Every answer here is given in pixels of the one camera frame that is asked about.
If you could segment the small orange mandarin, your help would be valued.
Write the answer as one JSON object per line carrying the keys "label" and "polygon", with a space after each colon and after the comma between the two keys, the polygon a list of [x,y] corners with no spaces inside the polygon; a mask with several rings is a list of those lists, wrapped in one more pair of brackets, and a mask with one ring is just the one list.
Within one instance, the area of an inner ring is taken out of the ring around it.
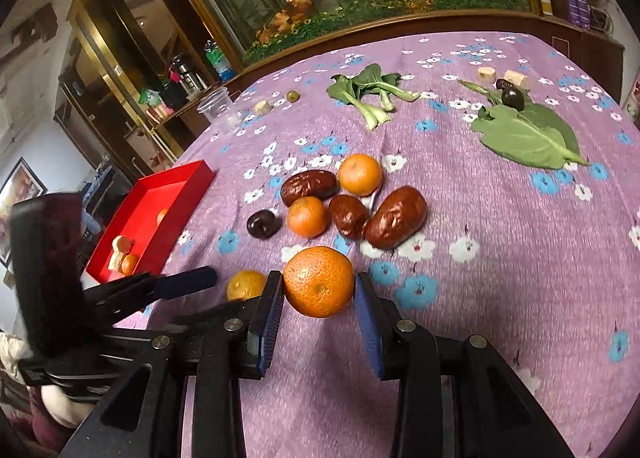
{"label": "small orange mandarin", "polygon": [[122,258],[122,262],[120,263],[119,270],[125,276],[130,276],[134,274],[136,267],[138,265],[139,258],[134,253],[127,253],[126,256]]}

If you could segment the yellow orange fruit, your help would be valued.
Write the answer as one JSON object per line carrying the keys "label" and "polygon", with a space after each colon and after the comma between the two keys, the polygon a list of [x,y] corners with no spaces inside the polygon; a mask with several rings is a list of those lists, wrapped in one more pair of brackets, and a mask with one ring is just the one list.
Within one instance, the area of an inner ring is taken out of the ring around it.
{"label": "yellow orange fruit", "polygon": [[228,301],[246,301],[260,296],[264,291],[267,276],[257,270],[241,270],[227,284]]}

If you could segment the large orange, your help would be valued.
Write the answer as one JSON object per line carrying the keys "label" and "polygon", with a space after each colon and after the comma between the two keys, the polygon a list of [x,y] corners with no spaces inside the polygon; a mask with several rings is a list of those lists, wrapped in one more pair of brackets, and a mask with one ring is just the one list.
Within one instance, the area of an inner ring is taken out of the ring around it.
{"label": "large orange", "polygon": [[282,274],[288,303],[307,317],[333,316],[343,311],[354,295],[352,262],[330,247],[298,252],[285,264]]}

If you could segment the red dried jujube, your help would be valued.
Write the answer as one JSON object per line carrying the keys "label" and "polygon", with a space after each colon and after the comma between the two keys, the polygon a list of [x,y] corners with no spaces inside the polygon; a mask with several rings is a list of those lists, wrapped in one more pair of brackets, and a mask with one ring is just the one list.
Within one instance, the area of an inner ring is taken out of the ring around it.
{"label": "red dried jujube", "polygon": [[334,196],[340,186],[336,176],[326,170],[307,170],[288,178],[281,186],[280,196],[285,207],[291,207],[299,198],[316,197],[326,200]]}

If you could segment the red shallow tray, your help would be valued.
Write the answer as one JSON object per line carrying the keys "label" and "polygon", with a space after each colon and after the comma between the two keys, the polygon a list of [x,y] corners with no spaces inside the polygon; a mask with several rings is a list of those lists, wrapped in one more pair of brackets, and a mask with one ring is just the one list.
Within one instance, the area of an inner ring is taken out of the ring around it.
{"label": "red shallow tray", "polygon": [[107,225],[85,268],[99,284],[119,278],[108,268],[113,240],[132,241],[134,271],[160,274],[172,249],[215,178],[203,160],[140,178]]}

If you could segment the dark plum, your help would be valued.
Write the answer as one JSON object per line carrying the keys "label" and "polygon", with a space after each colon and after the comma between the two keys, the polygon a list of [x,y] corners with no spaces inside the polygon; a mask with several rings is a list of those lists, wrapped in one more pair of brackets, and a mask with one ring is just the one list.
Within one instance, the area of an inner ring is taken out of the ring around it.
{"label": "dark plum", "polygon": [[247,233],[256,239],[269,239],[280,230],[280,227],[280,216],[268,209],[253,213],[246,221]]}

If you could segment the small mandarin by jujubes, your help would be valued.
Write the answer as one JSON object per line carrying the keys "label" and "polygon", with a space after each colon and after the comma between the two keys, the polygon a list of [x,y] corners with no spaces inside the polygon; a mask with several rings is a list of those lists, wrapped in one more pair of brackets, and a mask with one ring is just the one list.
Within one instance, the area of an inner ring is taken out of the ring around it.
{"label": "small mandarin by jujubes", "polygon": [[298,198],[288,208],[286,224],[297,236],[306,239],[322,235],[329,227],[331,217],[323,202],[316,197]]}

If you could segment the middle red jujube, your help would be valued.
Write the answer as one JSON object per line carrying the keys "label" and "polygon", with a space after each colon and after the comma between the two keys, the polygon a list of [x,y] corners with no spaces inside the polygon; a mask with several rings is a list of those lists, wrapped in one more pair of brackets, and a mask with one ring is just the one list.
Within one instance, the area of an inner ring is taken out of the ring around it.
{"label": "middle red jujube", "polygon": [[359,240],[370,221],[369,210],[354,196],[337,195],[329,203],[329,211],[338,232],[347,239]]}

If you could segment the clear plastic cup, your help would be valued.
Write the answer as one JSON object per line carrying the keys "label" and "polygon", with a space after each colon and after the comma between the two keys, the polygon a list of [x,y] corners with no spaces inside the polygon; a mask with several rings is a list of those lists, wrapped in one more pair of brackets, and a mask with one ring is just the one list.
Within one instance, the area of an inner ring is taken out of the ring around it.
{"label": "clear plastic cup", "polygon": [[198,104],[198,113],[207,119],[210,128],[216,133],[231,132],[241,123],[241,117],[225,86],[216,88],[205,96]]}

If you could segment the small beige root piece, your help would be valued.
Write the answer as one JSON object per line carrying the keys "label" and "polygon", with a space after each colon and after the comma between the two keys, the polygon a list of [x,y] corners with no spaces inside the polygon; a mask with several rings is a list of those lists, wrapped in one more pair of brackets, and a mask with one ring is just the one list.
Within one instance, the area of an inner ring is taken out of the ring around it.
{"label": "small beige root piece", "polygon": [[268,102],[268,100],[261,100],[254,106],[254,113],[258,116],[269,114],[270,111],[272,111],[272,105]]}

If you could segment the water bottle green label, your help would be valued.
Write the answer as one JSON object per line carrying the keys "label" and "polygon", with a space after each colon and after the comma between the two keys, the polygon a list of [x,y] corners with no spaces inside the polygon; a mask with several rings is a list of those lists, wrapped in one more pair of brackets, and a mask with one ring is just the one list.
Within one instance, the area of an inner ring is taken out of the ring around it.
{"label": "water bottle green label", "polygon": [[213,40],[207,40],[204,46],[204,53],[209,63],[215,69],[218,78],[221,82],[228,82],[235,77],[235,71],[233,70],[228,58],[221,51],[221,48]]}

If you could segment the small green olive fruit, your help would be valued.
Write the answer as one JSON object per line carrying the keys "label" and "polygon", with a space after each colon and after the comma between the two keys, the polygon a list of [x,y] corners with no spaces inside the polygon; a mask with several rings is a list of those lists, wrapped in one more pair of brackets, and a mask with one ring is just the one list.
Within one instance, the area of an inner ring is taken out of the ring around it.
{"label": "small green olive fruit", "polygon": [[296,91],[288,91],[286,93],[286,99],[290,102],[290,103],[295,103],[300,99],[299,94]]}

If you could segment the large green leaf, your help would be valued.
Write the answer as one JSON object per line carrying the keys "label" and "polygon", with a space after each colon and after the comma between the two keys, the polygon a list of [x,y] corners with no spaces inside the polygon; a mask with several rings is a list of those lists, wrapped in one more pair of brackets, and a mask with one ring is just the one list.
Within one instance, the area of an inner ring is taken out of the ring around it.
{"label": "large green leaf", "polygon": [[[496,155],[538,169],[560,170],[569,162],[590,165],[582,155],[570,125],[554,110],[534,103],[525,88],[504,79],[498,79],[495,88],[465,80],[459,80],[459,83],[488,101],[471,122],[471,130]],[[515,86],[523,93],[523,111],[501,103],[501,91],[505,86]]]}

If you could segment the dark grape on leaf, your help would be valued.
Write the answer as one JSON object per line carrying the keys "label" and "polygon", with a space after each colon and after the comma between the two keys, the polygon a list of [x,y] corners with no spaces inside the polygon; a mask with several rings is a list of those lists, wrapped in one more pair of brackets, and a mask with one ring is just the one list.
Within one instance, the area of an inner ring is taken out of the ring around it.
{"label": "dark grape on leaf", "polygon": [[524,95],[515,86],[505,86],[501,91],[501,103],[516,111],[523,111],[525,107]]}

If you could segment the purple bottles pack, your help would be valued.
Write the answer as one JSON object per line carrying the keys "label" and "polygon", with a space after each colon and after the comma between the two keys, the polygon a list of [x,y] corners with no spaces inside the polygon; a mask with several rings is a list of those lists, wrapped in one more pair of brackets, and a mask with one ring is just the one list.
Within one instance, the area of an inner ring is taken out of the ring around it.
{"label": "purple bottles pack", "polygon": [[576,27],[590,29],[590,7],[587,0],[567,0],[568,20]]}

